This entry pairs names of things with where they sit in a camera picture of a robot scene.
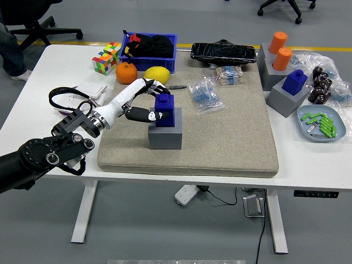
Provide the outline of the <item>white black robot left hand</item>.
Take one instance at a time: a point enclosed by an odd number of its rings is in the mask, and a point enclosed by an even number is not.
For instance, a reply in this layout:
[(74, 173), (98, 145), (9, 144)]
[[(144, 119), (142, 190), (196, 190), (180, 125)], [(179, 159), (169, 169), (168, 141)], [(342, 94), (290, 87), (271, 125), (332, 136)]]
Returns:
[(95, 108), (89, 115), (90, 120), (100, 129), (110, 129), (115, 119), (125, 116), (129, 120), (152, 123), (169, 116), (166, 112), (150, 111), (148, 109), (132, 107), (133, 100), (141, 94), (170, 95), (169, 90), (154, 79), (139, 78), (122, 90), (111, 102), (105, 106)]

